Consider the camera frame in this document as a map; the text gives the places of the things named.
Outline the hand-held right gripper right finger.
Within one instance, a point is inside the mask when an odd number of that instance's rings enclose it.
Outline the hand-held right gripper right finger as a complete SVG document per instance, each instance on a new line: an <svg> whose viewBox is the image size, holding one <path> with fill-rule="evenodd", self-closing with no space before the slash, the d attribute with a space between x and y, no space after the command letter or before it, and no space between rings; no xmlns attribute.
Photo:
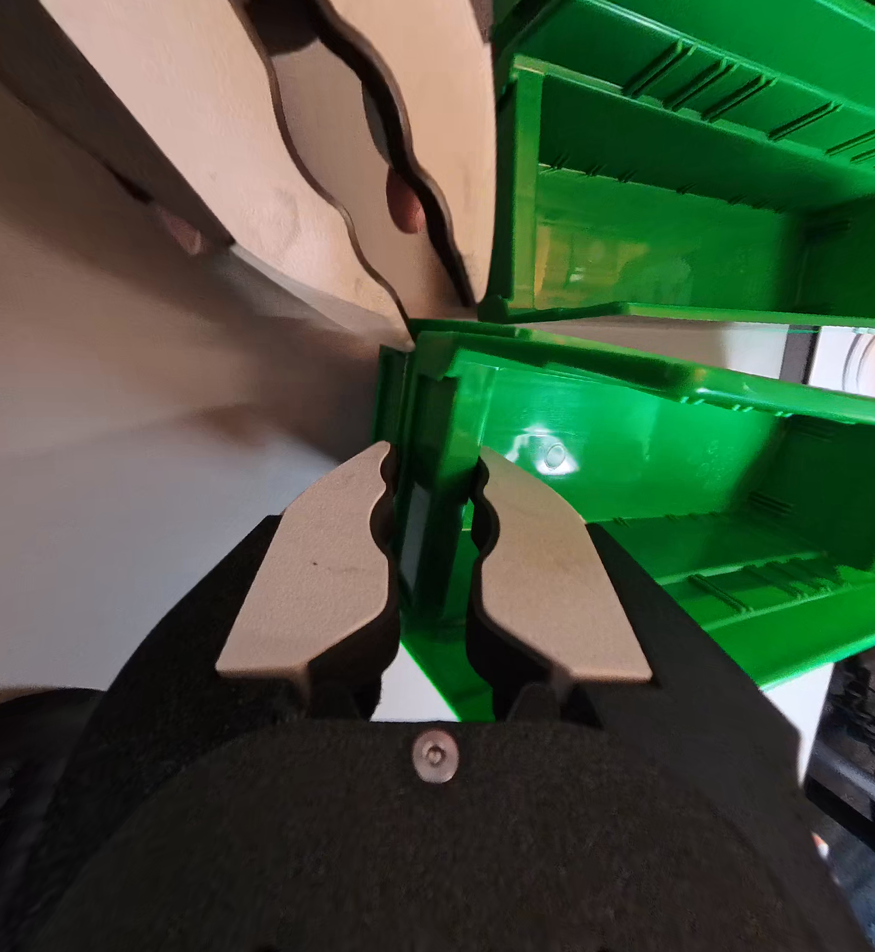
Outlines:
<svg viewBox="0 0 875 952"><path fill-rule="evenodd" d="M471 499L479 629L555 686L650 683L650 664L574 507L486 446Z"/></svg>

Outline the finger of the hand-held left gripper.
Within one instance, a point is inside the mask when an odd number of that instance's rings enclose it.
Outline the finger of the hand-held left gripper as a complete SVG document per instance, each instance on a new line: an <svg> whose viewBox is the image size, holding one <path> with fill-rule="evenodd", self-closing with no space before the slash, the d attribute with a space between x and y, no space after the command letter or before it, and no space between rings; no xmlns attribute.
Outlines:
<svg viewBox="0 0 875 952"><path fill-rule="evenodd" d="M301 161L275 71L235 3L41 6L228 232L223 269L237 290L267 313L288 307L413 349L396 293L363 260L348 213Z"/></svg>
<svg viewBox="0 0 875 952"><path fill-rule="evenodd" d="M467 1L319 1L316 29L360 78L420 198L460 302L488 289L496 207L491 48Z"/></svg>

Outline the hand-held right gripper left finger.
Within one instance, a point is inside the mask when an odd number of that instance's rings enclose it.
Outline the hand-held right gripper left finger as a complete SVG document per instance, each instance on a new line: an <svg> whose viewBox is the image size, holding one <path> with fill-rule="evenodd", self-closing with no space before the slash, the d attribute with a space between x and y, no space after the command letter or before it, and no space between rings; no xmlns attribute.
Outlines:
<svg viewBox="0 0 875 952"><path fill-rule="evenodd" d="M399 644L396 450L380 441L304 490L281 513L216 661L226 679L296 688L380 679Z"/></svg>

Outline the light grey desk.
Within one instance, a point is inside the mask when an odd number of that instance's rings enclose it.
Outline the light grey desk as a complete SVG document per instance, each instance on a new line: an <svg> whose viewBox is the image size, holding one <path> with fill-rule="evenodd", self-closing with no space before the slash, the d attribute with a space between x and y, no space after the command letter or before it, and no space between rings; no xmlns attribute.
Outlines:
<svg viewBox="0 0 875 952"><path fill-rule="evenodd" d="M262 317L0 83L0 704L104 689L370 442L377 346Z"/></svg>

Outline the person's left hand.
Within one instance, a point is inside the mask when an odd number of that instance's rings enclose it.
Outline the person's left hand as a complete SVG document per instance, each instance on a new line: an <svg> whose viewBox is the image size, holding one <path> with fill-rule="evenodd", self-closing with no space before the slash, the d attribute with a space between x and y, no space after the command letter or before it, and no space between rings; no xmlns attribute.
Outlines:
<svg viewBox="0 0 875 952"><path fill-rule="evenodd" d="M426 231L426 213L420 198L391 168L387 171L385 195L390 217L400 232L414 235Z"/></svg>

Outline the grey tape strip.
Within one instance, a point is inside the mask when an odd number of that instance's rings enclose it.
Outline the grey tape strip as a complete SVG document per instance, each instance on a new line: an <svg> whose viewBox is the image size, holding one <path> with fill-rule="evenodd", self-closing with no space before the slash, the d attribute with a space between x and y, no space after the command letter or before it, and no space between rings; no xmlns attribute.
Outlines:
<svg viewBox="0 0 875 952"><path fill-rule="evenodd" d="M809 326L790 326L778 372L778 379L792 384L808 385L819 329Z"/></svg>

